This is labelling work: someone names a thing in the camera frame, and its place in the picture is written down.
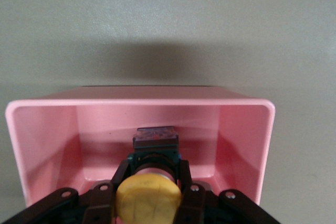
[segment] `pink bin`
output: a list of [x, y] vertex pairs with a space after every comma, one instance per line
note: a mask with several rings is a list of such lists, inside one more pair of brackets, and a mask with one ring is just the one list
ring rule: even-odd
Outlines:
[[80, 87], [11, 102], [6, 119], [26, 205], [112, 178], [139, 127], [172, 125], [194, 180], [259, 204], [274, 105], [219, 87]]

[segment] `yellow disc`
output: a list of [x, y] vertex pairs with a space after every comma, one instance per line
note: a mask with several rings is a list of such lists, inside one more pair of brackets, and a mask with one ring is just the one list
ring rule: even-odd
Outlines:
[[136, 174], [116, 193], [116, 210], [124, 224], [172, 224], [181, 201], [179, 187], [158, 174]]

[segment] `gray surface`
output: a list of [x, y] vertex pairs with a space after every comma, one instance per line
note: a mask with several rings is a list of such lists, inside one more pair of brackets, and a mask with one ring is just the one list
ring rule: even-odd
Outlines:
[[[335, 0], [0, 0], [0, 111], [81, 85], [206, 84], [277, 108], [261, 206], [336, 222]], [[0, 120], [0, 221], [24, 208]]]

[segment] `silver screw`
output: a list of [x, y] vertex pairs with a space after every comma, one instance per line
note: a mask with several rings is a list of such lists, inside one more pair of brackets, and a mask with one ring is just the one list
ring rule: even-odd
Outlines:
[[227, 192], [225, 193], [225, 196], [226, 196], [226, 198], [229, 198], [229, 199], [234, 199], [234, 198], [236, 198], [236, 195], [235, 195], [233, 192], [231, 192], [231, 191], [227, 191]]
[[63, 198], [66, 198], [66, 197], [68, 197], [68, 196], [70, 196], [71, 195], [71, 192], [70, 191], [64, 191], [62, 194], [61, 194], [61, 196], [63, 197]]
[[102, 186], [99, 187], [99, 189], [100, 189], [101, 191], [105, 191], [105, 190], [107, 190], [107, 188], [109, 188], [108, 185], [102, 185]]
[[199, 187], [198, 187], [198, 185], [192, 185], [190, 187], [190, 189], [191, 189], [191, 191], [199, 191], [200, 190]]

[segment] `yellow round object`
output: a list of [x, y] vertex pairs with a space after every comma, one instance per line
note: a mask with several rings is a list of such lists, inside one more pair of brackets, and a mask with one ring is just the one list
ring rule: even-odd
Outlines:
[[117, 215], [124, 224], [172, 224], [181, 201], [179, 187], [158, 174], [135, 174], [116, 193]]

